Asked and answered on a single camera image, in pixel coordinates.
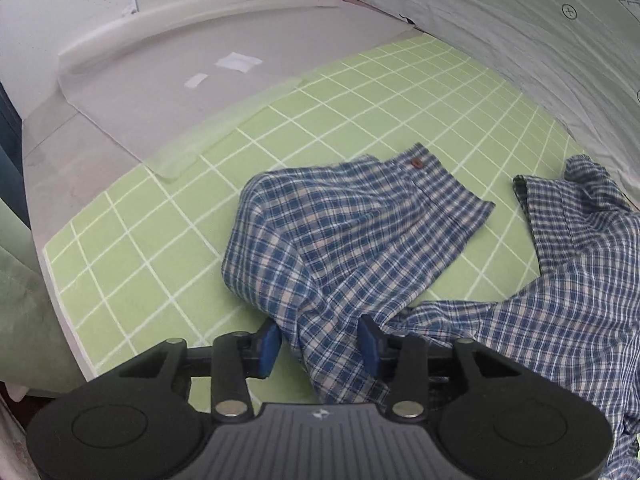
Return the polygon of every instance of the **red button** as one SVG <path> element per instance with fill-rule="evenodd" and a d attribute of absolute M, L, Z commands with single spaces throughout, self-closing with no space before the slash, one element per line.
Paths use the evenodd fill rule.
<path fill-rule="evenodd" d="M 411 165 L 416 170 L 421 170 L 422 168 L 424 168 L 424 162 L 421 161 L 420 158 L 418 158 L 417 156 L 411 159 Z"/>

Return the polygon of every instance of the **blue plaid shirt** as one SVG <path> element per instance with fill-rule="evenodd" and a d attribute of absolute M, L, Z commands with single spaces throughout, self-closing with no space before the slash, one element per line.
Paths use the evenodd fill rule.
<path fill-rule="evenodd" d="M 584 155 L 564 180 L 517 176 L 539 279 L 501 303 L 407 306 L 490 215 L 417 144 L 380 162 L 261 174 L 244 188 L 222 274 L 276 320 L 324 402 L 384 402 L 356 324 L 432 344 L 473 337 L 599 407 L 616 436 L 603 478 L 636 480 L 640 433 L 640 215 Z"/>

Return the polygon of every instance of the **white foam sheet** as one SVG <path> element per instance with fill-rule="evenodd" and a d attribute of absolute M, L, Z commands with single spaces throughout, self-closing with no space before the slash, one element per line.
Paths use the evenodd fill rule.
<path fill-rule="evenodd" d="M 554 115 L 640 205 L 635 0 L 363 0 L 500 72 Z"/>
<path fill-rule="evenodd" d="M 342 0 L 335 7 L 246 12 L 151 36 L 112 56 L 101 52 L 97 62 L 82 54 L 74 66 L 65 55 L 59 81 L 70 104 L 144 161 L 233 104 L 410 29 Z M 262 63 L 246 73 L 217 66 L 230 52 Z M 208 77 L 187 88 L 200 73 Z"/>

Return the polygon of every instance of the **wrinkled fabric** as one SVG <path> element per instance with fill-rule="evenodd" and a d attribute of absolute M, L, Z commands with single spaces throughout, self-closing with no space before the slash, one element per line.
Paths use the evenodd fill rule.
<path fill-rule="evenodd" d="M 355 344 L 363 314 L 441 346 L 472 337 L 601 409 L 615 436 L 602 477 L 636 480 L 640 215 L 585 155 L 567 161 L 563 180 L 516 176 L 513 187 L 541 275 L 503 302 L 407 308 L 492 209 L 420 145 L 387 162 L 256 177 L 223 277 L 278 322 L 324 402 L 384 402 Z"/>

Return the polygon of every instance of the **printed symbol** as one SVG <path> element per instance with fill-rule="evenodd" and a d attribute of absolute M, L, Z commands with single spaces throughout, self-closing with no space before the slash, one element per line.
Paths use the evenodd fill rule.
<path fill-rule="evenodd" d="M 575 10 L 574 6 L 571 6 L 569 4 L 564 4 L 562 6 L 562 13 L 570 20 L 575 20 L 578 17 L 578 11 Z"/>
<path fill-rule="evenodd" d="M 312 412 L 311 415 L 313 415 L 315 418 L 317 418 L 318 420 L 325 420 L 329 415 L 331 415 L 331 413 L 329 413 L 326 409 L 324 408 L 320 408 L 319 410 L 317 410 L 316 412 Z"/>

